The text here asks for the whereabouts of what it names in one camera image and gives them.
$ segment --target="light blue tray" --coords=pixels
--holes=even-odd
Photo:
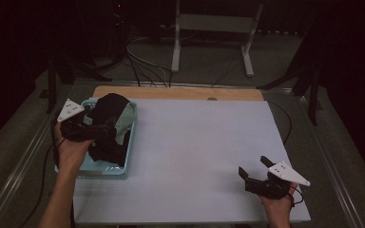
[[[97,99],[88,99],[82,102],[83,106],[95,106]],[[134,139],[135,123],[131,126],[131,133],[128,142],[128,149],[126,151],[125,165],[119,166],[117,163],[108,161],[94,161],[88,153],[86,153],[85,160],[79,170],[79,179],[126,179],[127,169],[129,166],[129,158],[132,148],[132,141]]]

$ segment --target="forearm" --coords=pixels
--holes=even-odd
[[[48,207],[44,213],[39,228],[69,227],[69,215],[75,190],[76,175],[69,172],[59,172],[52,191]]]

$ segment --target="gray floor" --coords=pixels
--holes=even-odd
[[[248,78],[240,58],[240,44],[223,43],[216,46],[192,46],[183,43],[180,72],[172,77],[172,86],[186,84],[197,86],[240,86],[251,87],[264,85],[284,74],[293,55],[301,42],[298,37],[270,34],[257,36],[250,55],[255,77]],[[171,67],[172,39],[151,41],[140,39],[133,42],[130,51],[151,63]],[[152,67],[161,78],[163,72]],[[136,85],[133,70],[129,62],[105,73],[113,78],[111,85]],[[162,82],[151,76],[156,86]],[[287,82],[279,88],[263,91],[265,100],[270,101],[271,110],[276,118],[279,132],[284,139],[292,165],[299,173],[313,184],[302,188],[312,220],[294,224],[294,227],[365,227],[365,164],[360,158],[355,145],[343,126],[323,87],[318,94],[318,126],[312,126],[304,109],[304,99],[289,93],[294,81]],[[95,86],[102,83],[80,75],[74,85],[58,83],[59,97],[69,97],[76,102],[88,98]],[[44,157],[49,148],[49,136],[44,129],[49,119],[46,114],[47,100],[38,98],[42,89],[47,88],[47,74],[37,79],[37,89],[19,107],[10,121],[0,131],[0,192],[11,193],[7,198],[0,195],[0,227],[19,227],[28,216],[37,201],[42,180]],[[290,117],[292,129],[289,130]],[[30,156],[30,151],[37,151]],[[12,170],[24,158],[29,159],[26,175],[21,181],[11,184],[14,190],[5,187],[5,183],[14,180]],[[55,173],[51,154],[48,157],[45,191],[41,205],[25,227],[35,227],[41,217],[52,189]],[[145,227],[230,227],[230,224],[185,224],[185,225],[149,225]],[[265,224],[251,224],[252,227],[265,227]]]

